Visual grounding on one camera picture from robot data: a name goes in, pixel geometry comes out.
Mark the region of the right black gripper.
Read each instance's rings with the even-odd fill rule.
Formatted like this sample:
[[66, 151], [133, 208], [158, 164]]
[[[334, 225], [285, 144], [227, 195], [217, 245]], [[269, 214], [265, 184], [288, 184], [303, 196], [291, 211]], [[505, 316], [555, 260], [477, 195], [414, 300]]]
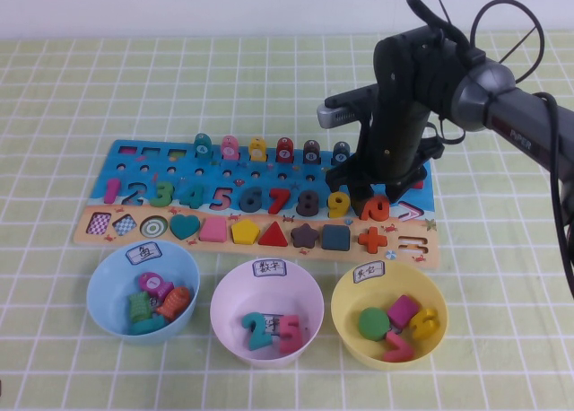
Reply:
[[374, 49], [375, 84], [326, 98], [326, 127], [361, 122], [354, 155], [326, 174], [331, 189], [351, 190], [351, 206], [361, 217], [373, 197], [372, 184], [387, 188], [396, 203], [426, 177], [419, 153], [430, 109], [415, 99], [415, 81], [440, 52], [438, 32], [406, 32], [381, 40]]

